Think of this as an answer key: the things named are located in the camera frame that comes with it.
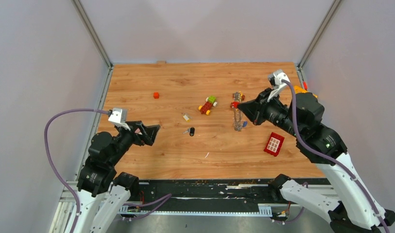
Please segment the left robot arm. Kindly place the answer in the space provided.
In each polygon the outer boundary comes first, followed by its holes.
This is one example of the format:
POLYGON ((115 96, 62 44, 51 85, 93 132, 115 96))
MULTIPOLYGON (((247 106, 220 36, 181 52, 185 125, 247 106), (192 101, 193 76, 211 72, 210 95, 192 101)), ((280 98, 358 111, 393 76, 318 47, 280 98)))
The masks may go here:
POLYGON ((70 218, 68 233, 104 233, 114 215, 127 200, 140 195, 139 178, 115 166, 132 145, 152 146, 160 125, 146 126, 142 121, 127 121, 128 128, 116 127, 118 134, 96 133, 88 148, 78 181, 77 215, 70 218))

